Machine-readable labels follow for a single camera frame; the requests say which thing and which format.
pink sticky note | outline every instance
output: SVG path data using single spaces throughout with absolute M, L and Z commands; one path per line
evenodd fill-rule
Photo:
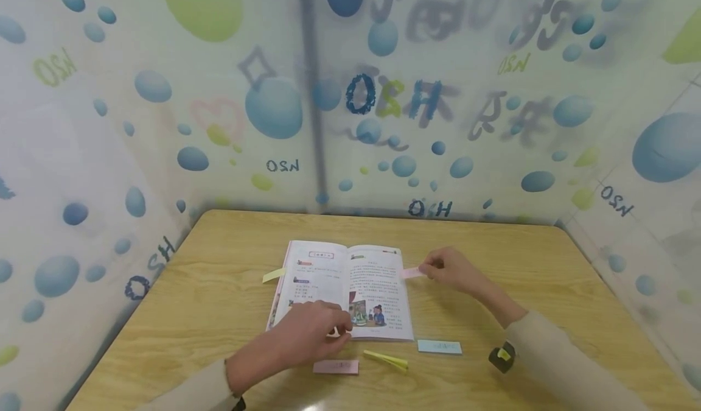
M 423 276 L 425 276 L 425 274 L 420 272 L 419 268 L 402 269 L 402 278 L 414 278 Z
M 358 374 L 358 360 L 320 360 L 314 364 L 314 373 Z

folded yellow sticky note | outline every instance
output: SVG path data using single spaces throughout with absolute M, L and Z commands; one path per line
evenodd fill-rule
M 265 283 L 267 281 L 271 281 L 271 280 L 273 280 L 273 278 L 278 278 L 278 277 L 284 276 L 285 269 L 286 268 L 280 268 L 280 269 L 276 269 L 275 271 L 271 271 L 271 272 L 267 273 L 265 276 L 263 276 L 263 283 Z

textbook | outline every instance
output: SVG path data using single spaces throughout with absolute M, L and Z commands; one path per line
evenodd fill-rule
M 268 329 L 292 304 L 322 300 L 350 313 L 354 339 L 414 341 L 399 249 L 291 241 L 282 266 Z

wooden table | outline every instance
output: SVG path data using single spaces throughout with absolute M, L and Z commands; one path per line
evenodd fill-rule
M 387 245 L 414 267 L 454 245 L 517 301 L 565 329 L 587 355 L 652 409 L 696 409 L 623 306 L 559 228 L 312 214 L 204 214 L 80 389 L 70 411 L 133 410 L 262 332 L 290 240 Z M 518 363 L 507 375 L 487 361 L 504 333 L 470 297 L 425 278 L 407 281 L 416 338 L 460 341 L 463 356 L 419 354 L 415 343 L 352 342 L 357 377 L 286 371 L 245 394 L 249 410 L 562 409 Z M 409 361 L 407 374 L 361 356 Z

beige sleeve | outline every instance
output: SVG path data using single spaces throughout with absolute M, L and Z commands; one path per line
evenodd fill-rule
M 589 359 L 567 333 L 531 311 L 506 329 L 523 364 L 572 410 L 647 410 L 639 397 Z
M 136 411 L 231 411 L 238 402 L 220 359 Z

